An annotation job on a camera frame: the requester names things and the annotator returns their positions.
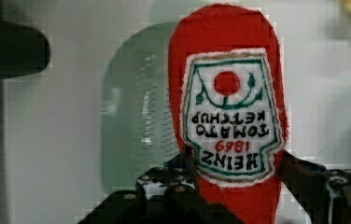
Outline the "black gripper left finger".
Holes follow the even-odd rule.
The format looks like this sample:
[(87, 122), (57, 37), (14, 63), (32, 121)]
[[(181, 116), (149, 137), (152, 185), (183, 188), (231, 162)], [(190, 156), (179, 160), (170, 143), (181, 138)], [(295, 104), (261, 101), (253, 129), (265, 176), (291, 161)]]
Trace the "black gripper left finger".
[(193, 149), (140, 175), (135, 189), (111, 193), (78, 224), (245, 224), (200, 195)]

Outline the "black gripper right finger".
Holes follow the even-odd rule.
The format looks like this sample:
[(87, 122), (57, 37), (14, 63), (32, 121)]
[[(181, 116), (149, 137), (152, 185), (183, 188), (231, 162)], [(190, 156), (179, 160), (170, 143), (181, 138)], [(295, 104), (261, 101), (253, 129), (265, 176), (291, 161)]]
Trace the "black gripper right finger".
[(285, 152), (279, 176), (312, 224), (351, 224), (351, 169), (328, 170)]

